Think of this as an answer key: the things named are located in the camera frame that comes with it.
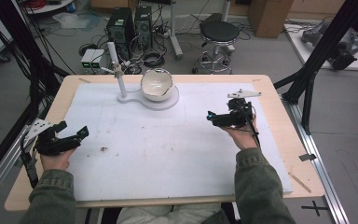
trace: computer tower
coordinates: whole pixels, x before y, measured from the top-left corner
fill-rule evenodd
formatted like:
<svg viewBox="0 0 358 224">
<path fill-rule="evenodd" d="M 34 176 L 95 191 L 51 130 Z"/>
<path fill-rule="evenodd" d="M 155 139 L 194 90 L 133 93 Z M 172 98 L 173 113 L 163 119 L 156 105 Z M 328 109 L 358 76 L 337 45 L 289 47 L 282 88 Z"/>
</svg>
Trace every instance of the computer tower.
<svg viewBox="0 0 358 224">
<path fill-rule="evenodd" d="M 135 31 L 138 35 L 138 49 L 153 48 L 152 8 L 138 6 L 135 10 Z"/>
<path fill-rule="evenodd" d="M 106 31 L 110 41 L 115 43 L 118 59 L 129 60 L 136 48 L 135 27 L 132 20 L 132 12 L 129 7 L 115 7 Z"/>
</svg>

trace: stool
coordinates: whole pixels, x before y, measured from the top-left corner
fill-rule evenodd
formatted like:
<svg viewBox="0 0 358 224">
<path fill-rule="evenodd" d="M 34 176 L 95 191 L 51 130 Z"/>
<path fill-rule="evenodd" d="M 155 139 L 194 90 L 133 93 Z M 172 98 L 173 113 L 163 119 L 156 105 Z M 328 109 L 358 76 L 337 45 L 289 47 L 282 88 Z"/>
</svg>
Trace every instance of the stool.
<svg viewBox="0 0 358 224">
<path fill-rule="evenodd" d="M 240 31 L 238 28 L 226 21 L 209 21 L 200 27 L 201 38 L 207 43 L 214 44 L 213 52 L 204 51 L 200 54 L 197 62 L 192 69 L 193 74 L 197 74 L 199 69 L 206 69 L 211 75 L 216 72 L 223 72 L 231 69 L 231 60 L 228 55 L 220 50 L 220 47 L 232 45 L 238 39 Z"/>
</svg>

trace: black stool seat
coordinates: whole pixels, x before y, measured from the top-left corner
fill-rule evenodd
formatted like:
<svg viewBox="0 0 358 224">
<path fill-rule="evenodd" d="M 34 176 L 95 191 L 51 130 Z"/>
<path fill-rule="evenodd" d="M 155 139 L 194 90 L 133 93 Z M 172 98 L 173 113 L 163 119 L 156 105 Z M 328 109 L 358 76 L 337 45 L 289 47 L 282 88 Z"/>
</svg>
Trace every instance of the black stool seat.
<svg viewBox="0 0 358 224">
<path fill-rule="evenodd" d="M 201 26 L 201 34 L 211 41 L 230 42 L 240 35 L 240 31 L 226 21 L 210 21 Z"/>
</svg>

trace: person's left hand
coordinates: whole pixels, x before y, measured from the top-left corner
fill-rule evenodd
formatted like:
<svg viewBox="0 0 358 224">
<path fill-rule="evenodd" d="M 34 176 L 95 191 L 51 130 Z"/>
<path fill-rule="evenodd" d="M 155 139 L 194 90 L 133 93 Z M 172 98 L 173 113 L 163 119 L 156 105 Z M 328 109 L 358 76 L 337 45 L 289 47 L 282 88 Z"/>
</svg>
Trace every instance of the person's left hand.
<svg viewBox="0 0 358 224">
<path fill-rule="evenodd" d="M 65 151 L 57 156 L 44 156 L 40 155 L 40 160 L 42 161 L 43 170 L 63 170 L 69 166 L 69 157 L 74 153 L 75 148 Z"/>
</svg>

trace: cardboard box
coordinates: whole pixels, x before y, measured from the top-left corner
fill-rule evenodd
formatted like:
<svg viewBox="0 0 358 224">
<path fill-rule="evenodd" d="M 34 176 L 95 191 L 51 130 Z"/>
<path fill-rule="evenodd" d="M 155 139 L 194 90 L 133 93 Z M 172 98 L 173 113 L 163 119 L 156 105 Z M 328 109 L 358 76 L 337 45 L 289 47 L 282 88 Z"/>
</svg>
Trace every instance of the cardboard box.
<svg viewBox="0 0 358 224">
<path fill-rule="evenodd" d="M 294 0 L 253 0 L 248 20 L 255 36 L 276 38 Z"/>
<path fill-rule="evenodd" d="M 90 2 L 93 8 L 112 9 L 115 7 L 130 7 L 133 12 L 139 0 L 90 0 Z"/>
</svg>

